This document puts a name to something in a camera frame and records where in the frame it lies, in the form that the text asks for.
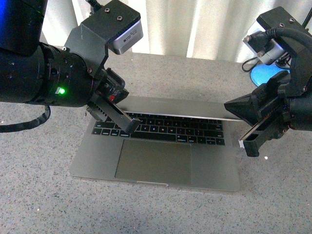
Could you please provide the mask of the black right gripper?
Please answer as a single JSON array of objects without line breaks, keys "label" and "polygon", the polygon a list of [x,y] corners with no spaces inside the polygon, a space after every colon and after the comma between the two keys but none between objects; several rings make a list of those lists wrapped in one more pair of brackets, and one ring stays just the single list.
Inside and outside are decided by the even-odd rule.
[{"label": "black right gripper", "polygon": [[240,140],[248,157],[259,157],[259,148],[268,140],[279,139],[287,131],[282,112],[287,108],[278,88],[289,81],[287,71],[278,72],[251,94],[227,101],[227,111],[253,126]]}]

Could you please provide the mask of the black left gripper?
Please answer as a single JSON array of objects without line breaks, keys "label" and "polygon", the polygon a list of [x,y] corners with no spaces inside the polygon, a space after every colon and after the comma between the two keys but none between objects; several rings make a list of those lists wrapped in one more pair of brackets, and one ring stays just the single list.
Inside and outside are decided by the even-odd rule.
[{"label": "black left gripper", "polygon": [[132,134],[140,124],[140,120],[129,117],[116,106],[129,94],[125,89],[124,79],[111,68],[102,69],[100,77],[102,80],[87,103],[87,111],[97,121],[105,121],[110,117],[124,132]]}]

